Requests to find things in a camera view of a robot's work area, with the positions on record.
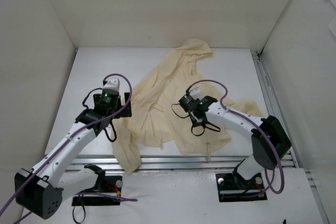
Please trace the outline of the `cream yellow jacket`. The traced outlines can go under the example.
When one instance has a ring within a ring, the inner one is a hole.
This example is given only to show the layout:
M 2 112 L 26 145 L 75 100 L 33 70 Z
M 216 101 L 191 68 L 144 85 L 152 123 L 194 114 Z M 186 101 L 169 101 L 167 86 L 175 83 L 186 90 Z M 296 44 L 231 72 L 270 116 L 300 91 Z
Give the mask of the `cream yellow jacket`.
M 212 54 L 206 42 L 189 39 L 170 50 L 133 88 L 132 116 L 116 119 L 113 123 L 118 135 L 112 143 L 113 155 L 127 174 L 141 166 L 139 143 L 146 147 L 162 147 L 174 141 L 184 155 L 211 155 L 231 142 L 224 127 L 219 133 L 207 130 L 202 136 L 194 136 L 190 120 L 176 116 L 183 110 L 171 108 L 192 83 L 204 78 L 196 70 L 196 62 Z

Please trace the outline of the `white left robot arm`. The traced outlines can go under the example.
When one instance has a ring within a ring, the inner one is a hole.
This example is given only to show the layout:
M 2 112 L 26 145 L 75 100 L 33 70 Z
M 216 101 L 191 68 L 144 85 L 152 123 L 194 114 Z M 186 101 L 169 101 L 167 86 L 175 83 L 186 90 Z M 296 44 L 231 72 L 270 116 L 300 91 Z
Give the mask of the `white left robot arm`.
M 108 126 L 113 119 L 131 117 L 131 92 L 124 93 L 121 104 L 119 92 L 103 88 L 93 96 L 94 107 L 86 108 L 59 144 L 30 170 L 20 169 L 15 177 L 16 202 L 42 219 L 48 219 L 61 203 L 84 190 L 99 192 L 105 186 L 105 170 L 87 164 L 79 172 L 64 177 L 70 163 Z

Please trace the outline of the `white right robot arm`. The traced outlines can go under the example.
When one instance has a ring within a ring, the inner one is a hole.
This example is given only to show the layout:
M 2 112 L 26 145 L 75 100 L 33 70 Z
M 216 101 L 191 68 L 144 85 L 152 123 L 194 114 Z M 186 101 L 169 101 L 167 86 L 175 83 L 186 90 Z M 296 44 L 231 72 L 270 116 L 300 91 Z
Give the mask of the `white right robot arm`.
M 223 126 L 251 141 L 252 154 L 224 177 L 225 182 L 240 190 L 248 189 L 258 173 L 278 168 L 280 188 L 277 193 L 282 192 L 284 174 L 281 159 L 291 148 L 291 142 L 276 117 L 252 116 L 225 106 L 216 98 L 205 96 L 199 99 L 189 93 L 180 98 L 178 104 L 188 114 L 192 127 L 201 126 L 219 132 Z

